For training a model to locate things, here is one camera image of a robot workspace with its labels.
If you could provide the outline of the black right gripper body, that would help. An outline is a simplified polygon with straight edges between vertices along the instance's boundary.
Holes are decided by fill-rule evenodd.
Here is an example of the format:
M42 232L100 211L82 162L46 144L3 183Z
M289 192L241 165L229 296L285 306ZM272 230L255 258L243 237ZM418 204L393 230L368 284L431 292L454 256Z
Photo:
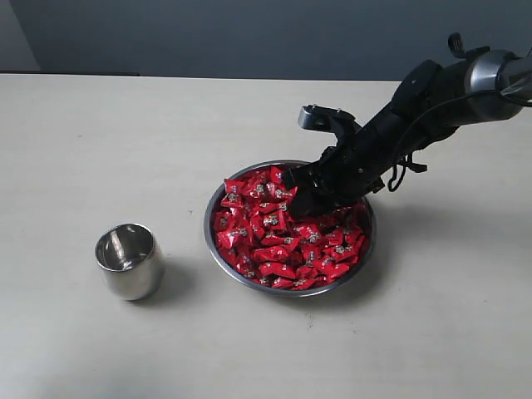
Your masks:
M334 206L351 204L384 187L396 190L407 170L418 171L412 159L416 140L407 139L415 131L411 117L382 110L355 131L333 133L337 144L310 164L309 189L327 196Z

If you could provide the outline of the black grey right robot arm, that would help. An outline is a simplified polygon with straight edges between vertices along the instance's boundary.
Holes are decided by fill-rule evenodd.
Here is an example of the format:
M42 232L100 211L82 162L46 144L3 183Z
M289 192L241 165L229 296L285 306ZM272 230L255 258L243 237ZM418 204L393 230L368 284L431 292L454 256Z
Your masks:
M283 173L286 188L297 191L289 206L295 219L350 206L382 188L393 192L408 170L426 172L414 152L462 126L506 121L531 105L530 55L490 47L467 51L459 33L447 44L456 63L422 62L363 126L341 109L301 109L302 129L333 133L337 142L318 160Z

